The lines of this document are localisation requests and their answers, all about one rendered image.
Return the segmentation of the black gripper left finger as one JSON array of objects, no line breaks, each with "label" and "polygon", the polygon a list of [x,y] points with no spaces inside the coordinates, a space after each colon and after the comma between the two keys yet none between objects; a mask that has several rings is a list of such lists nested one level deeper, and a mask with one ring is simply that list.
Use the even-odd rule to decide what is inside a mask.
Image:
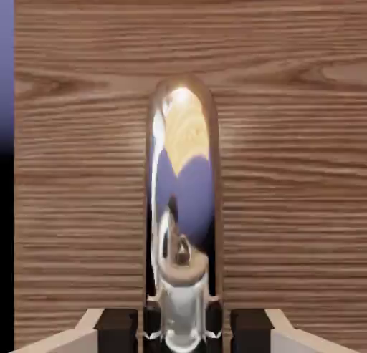
[{"label": "black gripper left finger", "polygon": [[135,309],[88,309],[71,329],[10,353],[138,353]]}]

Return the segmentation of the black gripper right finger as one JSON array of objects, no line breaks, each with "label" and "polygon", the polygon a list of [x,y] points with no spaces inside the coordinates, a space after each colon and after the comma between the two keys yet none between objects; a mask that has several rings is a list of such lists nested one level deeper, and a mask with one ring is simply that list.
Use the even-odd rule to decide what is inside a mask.
[{"label": "black gripper right finger", "polygon": [[231,353],[360,353],[295,328],[281,309],[233,309]]}]

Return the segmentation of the light wood cabinet door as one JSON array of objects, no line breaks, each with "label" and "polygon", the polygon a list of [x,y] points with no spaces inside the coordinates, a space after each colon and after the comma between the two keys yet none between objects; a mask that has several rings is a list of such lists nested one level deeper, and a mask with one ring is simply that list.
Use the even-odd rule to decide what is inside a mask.
[{"label": "light wood cabinet door", "polygon": [[218,110],[226,308],[367,353],[367,0],[15,0],[15,345],[143,305],[157,83]]}]

